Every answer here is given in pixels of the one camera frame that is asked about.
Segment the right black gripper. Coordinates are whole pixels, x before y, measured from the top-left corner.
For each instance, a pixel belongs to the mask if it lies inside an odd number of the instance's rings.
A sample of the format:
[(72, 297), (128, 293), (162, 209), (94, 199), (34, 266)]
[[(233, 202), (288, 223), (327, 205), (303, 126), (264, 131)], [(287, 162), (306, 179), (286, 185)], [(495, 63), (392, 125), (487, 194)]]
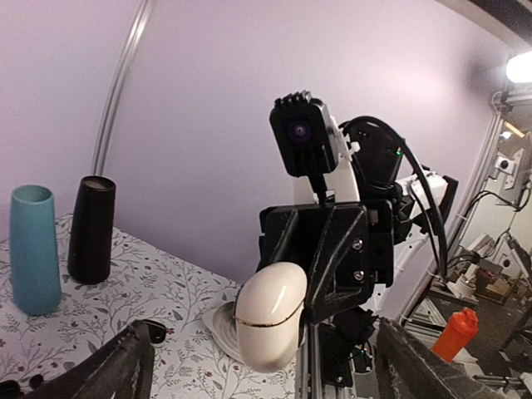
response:
[(275, 206), (260, 213), (260, 223), (258, 268), (291, 262), (303, 269), (309, 324), (364, 304), (375, 284), (393, 284), (394, 227), (387, 200)]

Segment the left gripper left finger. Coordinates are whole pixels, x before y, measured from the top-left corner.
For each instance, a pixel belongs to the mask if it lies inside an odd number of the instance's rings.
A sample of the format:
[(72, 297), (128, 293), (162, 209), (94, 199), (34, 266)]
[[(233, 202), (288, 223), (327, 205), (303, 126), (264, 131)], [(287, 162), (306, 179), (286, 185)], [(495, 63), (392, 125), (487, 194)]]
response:
[(154, 348), (146, 322), (135, 320), (71, 370), (26, 398), (149, 398)]

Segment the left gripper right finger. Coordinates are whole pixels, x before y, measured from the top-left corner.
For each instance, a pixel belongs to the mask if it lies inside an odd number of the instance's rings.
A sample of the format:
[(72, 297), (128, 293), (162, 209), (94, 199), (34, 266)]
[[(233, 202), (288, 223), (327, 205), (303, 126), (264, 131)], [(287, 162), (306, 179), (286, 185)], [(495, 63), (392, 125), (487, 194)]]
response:
[(499, 393), (442, 360), (400, 324), (382, 319), (376, 346), (380, 398), (398, 398), (395, 383), (410, 398), (497, 398)]

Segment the cream earbud charging case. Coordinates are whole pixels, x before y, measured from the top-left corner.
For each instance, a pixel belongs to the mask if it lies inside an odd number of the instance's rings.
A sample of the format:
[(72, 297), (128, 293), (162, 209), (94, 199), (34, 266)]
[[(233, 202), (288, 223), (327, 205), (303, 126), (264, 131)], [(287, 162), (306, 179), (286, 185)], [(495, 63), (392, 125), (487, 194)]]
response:
[(278, 262), (255, 273), (235, 305), (239, 353), (250, 369), (276, 372), (294, 358), (307, 276), (297, 264)]

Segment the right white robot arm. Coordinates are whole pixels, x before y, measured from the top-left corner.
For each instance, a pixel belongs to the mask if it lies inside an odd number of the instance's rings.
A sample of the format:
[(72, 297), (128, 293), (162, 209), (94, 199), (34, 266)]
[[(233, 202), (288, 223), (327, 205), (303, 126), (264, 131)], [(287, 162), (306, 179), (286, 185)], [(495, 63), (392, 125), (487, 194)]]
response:
[(391, 286), (394, 251), (412, 225), (431, 237), (447, 272), (444, 230), (457, 181), (419, 164), (384, 121), (359, 116), (335, 132), (339, 163), (293, 180), (293, 204), (260, 214), (260, 266), (297, 264), (307, 281), (303, 305), (320, 323), (366, 303), (376, 285)]

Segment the black open earbud case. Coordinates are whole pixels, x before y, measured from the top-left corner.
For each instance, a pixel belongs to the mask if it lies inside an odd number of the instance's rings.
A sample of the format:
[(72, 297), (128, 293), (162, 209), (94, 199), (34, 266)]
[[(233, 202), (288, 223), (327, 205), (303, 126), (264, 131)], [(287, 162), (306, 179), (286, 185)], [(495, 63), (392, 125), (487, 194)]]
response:
[(165, 341), (167, 327), (164, 324), (150, 319), (144, 319), (143, 323), (148, 327), (150, 342), (152, 344), (161, 344)]

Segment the orange bottle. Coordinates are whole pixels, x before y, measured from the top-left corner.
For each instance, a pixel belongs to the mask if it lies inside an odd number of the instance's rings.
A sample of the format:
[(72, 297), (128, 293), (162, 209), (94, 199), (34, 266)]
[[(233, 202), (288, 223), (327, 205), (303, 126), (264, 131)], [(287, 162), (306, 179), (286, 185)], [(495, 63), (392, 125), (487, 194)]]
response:
[(443, 332), (432, 346), (432, 351), (446, 362), (452, 362), (479, 332), (479, 319), (474, 310), (463, 308), (454, 312)]

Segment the floral patterned table mat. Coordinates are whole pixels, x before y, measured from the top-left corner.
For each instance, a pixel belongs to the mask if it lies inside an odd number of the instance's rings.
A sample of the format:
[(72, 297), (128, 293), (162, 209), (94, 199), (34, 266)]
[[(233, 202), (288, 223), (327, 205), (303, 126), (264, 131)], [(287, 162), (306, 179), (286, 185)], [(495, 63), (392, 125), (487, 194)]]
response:
[(51, 380), (79, 364), (136, 319), (162, 323), (155, 349), (154, 398), (291, 398), (295, 367), (262, 374), (228, 357), (202, 322), (234, 299), (231, 279), (115, 229), (111, 273), (97, 285), (60, 271), (62, 300), (53, 313), (32, 317), (13, 303), (9, 244), (1, 242), (1, 378), (28, 389), (36, 375)]

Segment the white ribbed plate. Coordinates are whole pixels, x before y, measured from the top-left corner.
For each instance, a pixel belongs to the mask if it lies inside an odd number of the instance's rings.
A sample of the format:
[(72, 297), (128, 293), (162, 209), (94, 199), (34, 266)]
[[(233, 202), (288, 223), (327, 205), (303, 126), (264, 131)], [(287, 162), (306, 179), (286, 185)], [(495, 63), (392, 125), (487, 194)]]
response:
[(231, 301), (210, 309), (203, 314), (202, 322), (221, 351), (235, 361), (243, 363), (236, 335), (234, 305), (235, 302)]

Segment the black vase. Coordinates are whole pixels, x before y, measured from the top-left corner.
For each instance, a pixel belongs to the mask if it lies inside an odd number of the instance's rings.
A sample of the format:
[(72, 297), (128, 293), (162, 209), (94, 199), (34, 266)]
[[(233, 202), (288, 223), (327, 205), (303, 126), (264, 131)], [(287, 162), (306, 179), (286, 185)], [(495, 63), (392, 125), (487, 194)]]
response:
[(78, 283), (94, 285), (111, 272), (116, 184), (99, 175), (82, 178), (71, 222), (67, 271)]

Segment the teal vase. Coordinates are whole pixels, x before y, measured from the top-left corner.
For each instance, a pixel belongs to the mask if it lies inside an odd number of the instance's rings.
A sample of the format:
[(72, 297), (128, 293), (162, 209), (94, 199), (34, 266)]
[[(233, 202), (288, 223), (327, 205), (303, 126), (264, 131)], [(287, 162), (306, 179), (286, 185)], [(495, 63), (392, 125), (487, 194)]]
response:
[(9, 219), (13, 301), (29, 315), (53, 312), (62, 299), (54, 194), (40, 185), (13, 190)]

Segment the right aluminium frame post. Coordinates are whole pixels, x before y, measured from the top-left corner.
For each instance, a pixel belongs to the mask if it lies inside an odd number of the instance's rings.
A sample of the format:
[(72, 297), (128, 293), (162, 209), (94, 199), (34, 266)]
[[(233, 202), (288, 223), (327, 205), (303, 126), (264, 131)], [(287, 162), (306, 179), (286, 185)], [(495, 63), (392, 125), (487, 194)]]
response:
[(139, 7), (131, 23), (131, 27), (126, 34), (126, 39), (121, 48), (119, 59), (116, 63), (116, 68), (101, 113), (101, 120), (91, 163), (91, 173), (93, 175), (104, 174), (107, 155), (111, 146), (112, 131), (121, 103), (122, 92), (130, 74), (135, 55), (138, 51), (140, 40), (144, 35), (145, 28), (148, 25), (155, 5), (156, 1), (140, 1)]

